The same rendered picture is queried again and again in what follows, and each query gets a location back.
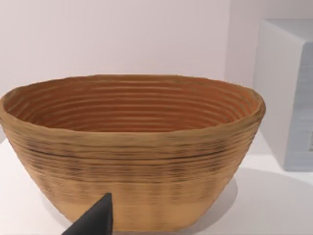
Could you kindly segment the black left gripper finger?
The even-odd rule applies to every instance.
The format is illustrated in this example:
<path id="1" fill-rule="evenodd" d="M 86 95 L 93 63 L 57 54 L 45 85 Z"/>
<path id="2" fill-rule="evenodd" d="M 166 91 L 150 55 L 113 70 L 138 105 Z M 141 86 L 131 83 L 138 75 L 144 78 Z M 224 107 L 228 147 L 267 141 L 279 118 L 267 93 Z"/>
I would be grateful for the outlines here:
<path id="1" fill-rule="evenodd" d="M 61 235 L 112 235 L 112 194 L 106 193 Z"/>

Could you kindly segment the brown woven basket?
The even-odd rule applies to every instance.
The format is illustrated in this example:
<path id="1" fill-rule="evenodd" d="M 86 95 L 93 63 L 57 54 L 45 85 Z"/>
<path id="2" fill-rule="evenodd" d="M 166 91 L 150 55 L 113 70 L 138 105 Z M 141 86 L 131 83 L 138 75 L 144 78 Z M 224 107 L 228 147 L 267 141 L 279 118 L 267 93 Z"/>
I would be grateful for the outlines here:
<path id="1" fill-rule="evenodd" d="M 231 181 L 266 113 L 253 89 L 181 75 L 100 74 L 21 86 L 0 124 L 69 221 L 112 194 L 114 228 L 167 232 L 200 219 Z"/>

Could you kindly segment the pale grey cabinet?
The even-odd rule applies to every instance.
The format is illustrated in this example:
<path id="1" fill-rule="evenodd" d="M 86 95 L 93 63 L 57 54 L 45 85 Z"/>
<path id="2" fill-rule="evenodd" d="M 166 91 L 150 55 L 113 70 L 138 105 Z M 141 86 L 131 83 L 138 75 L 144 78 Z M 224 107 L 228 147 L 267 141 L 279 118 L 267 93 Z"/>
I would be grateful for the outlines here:
<path id="1" fill-rule="evenodd" d="M 266 103 L 261 133 L 279 165 L 313 172 L 313 19 L 262 22 L 253 88 Z"/>

